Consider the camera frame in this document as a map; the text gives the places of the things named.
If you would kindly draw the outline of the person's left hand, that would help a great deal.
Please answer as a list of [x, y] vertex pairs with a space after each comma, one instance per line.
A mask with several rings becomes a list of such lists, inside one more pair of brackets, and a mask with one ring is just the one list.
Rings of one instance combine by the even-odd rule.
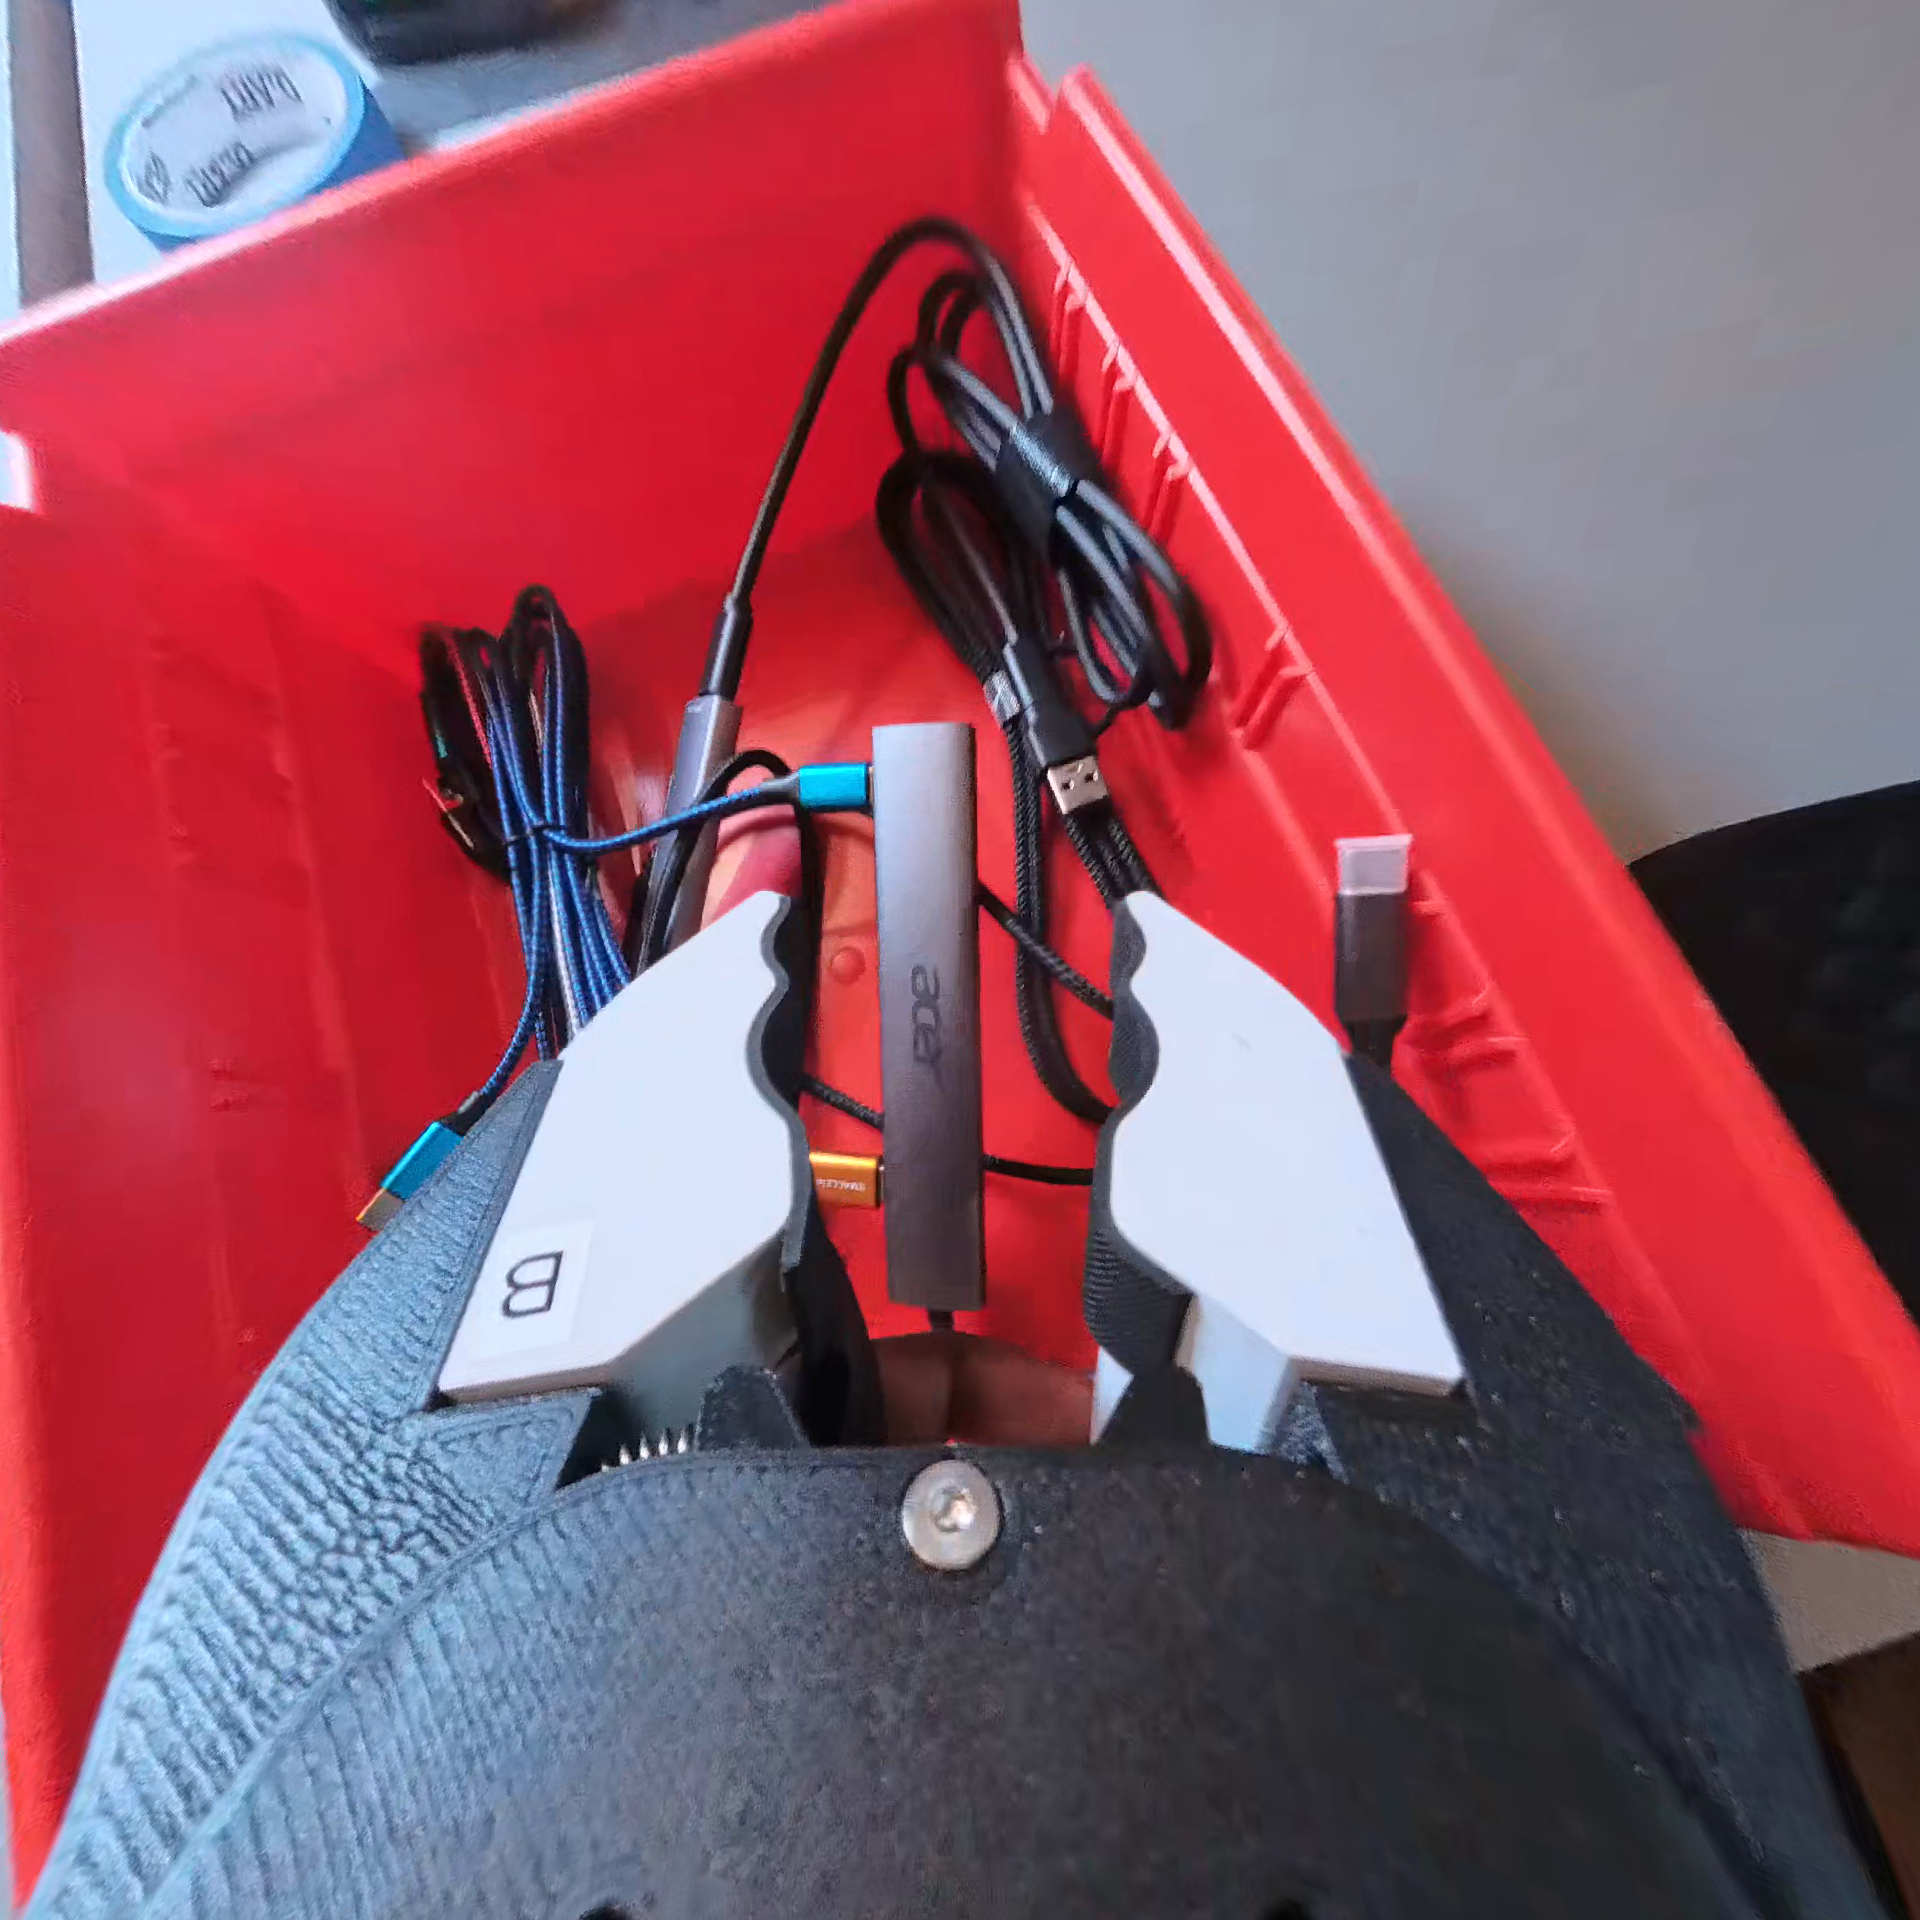
[[1092, 1379], [1012, 1344], [930, 1330], [874, 1344], [891, 1447], [1079, 1449]]

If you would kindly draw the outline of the blue tape roll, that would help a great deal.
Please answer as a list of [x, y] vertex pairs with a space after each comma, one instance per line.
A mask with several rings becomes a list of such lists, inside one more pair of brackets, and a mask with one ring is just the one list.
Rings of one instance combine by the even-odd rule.
[[158, 251], [178, 251], [405, 161], [362, 67], [300, 33], [183, 56], [113, 124], [102, 191]]

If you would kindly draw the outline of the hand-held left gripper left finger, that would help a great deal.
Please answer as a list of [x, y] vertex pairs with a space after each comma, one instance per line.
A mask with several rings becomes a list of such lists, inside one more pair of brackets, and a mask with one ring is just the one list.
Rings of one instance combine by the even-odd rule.
[[805, 1146], [770, 1068], [793, 908], [740, 898], [565, 1048], [447, 1344], [444, 1401], [606, 1387], [623, 1408], [697, 1408], [737, 1366], [793, 1383], [782, 1262]]

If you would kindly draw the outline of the red plastic cable bin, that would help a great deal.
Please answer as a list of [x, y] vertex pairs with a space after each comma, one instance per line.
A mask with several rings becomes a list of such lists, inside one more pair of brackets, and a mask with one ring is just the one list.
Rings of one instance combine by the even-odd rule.
[[1331, 1016], [1332, 846], [1413, 836], [1399, 1076], [1687, 1400], [1735, 1521], [1915, 1554], [1915, 1327], [1197, 222], [1015, 4], [843, 4], [5, 332], [5, 1726], [17, 1892], [228, 1420], [500, 1052], [427, 623], [550, 588], [596, 798], [663, 777], [833, 311], [1010, 260], [1215, 641], [1111, 779]]

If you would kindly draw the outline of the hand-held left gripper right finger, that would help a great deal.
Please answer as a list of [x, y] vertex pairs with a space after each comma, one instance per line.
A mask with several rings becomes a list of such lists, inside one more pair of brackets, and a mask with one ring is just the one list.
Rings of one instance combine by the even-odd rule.
[[1111, 1080], [1087, 1200], [1092, 1441], [1177, 1369], [1265, 1451], [1303, 1385], [1439, 1401], [1467, 1379], [1350, 1057], [1161, 896], [1113, 910]]

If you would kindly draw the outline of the grey usb hub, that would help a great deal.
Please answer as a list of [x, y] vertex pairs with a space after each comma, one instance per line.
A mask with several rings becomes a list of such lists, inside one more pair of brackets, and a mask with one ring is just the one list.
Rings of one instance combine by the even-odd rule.
[[887, 1289], [947, 1328], [988, 1289], [971, 724], [877, 728], [871, 816]]

